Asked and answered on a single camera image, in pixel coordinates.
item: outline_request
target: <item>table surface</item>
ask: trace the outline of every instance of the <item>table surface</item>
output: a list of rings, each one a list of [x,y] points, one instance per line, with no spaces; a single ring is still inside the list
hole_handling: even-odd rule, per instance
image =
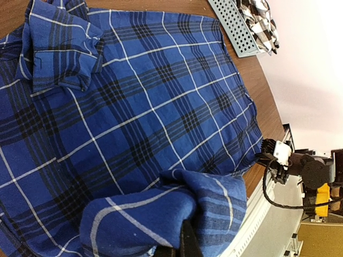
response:
[[[24,22],[28,0],[3,0],[0,5],[0,38]],[[87,0],[89,7],[132,11],[166,11],[216,17],[207,0]],[[284,136],[281,119],[258,59],[238,58],[228,37],[225,42],[245,86],[257,106],[257,120],[264,138],[281,140]],[[260,181],[263,168],[254,166],[245,176],[247,195],[250,196]]]

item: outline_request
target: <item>gray perforated metal plate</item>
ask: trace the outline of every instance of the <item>gray perforated metal plate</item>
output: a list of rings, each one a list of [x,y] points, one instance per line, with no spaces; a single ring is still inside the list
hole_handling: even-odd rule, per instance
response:
[[[247,24],[231,0],[208,0],[220,20],[239,57],[253,56],[259,53],[257,43]]]

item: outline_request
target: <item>shirt sleeve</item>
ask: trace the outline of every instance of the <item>shirt sleeve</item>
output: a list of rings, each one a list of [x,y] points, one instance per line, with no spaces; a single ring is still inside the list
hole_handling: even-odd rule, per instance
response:
[[[101,71],[102,35],[65,9],[34,1],[26,13],[17,78],[32,79],[34,93],[55,86],[87,90],[91,74]]]

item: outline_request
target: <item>black cable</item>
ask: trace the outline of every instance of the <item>black cable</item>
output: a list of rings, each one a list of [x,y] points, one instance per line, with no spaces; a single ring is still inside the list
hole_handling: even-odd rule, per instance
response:
[[[310,216],[307,216],[306,218],[303,218],[301,221],[307,220],[308,218],[310,218]]]
[[[289,205],[281,205],[279,203],[276,203],[274,201],[272,201],[268,194],[267,194],[267,175],[268,175],[268,172],[269,172],[269,168],[270,168],[270,165],[276,161],[277,158],[274,158],[272,159],[268,165],[266,166],[266,169],[264,170],[264,176],[263,176],[263,184],[262,184],[262,188],[263,188],[263,195],[265,197],[265,199],[273,206],[275,207],[279,207],[279,208],[282,208],[282,209],[291,209],[291,210],[301,210],[301,209],[304,209],[304,208],[316,208],[316,207],[322,207],[322,206],[327,206],[327,205],[330,205],[332,203],[335,203],[335,202],[341,202],[343,201],[343,197],[340,197],[340,198],[337,198],[331,202],[324,202],[324,203],[319,203],[319,204],[316,204],[316,205],[307,205],[307,206],[289,206]]]

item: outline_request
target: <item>folded cloth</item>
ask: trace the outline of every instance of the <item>folded cloth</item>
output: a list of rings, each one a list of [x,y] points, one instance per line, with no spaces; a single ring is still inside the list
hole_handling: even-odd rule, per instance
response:
[[[150,256],[243,221],[262,140],[215,19],[30,1],[0,40],[0,248]]]
[[[237,7],[262,52],[279,48],[279,34],[266,0],[237,0]]]

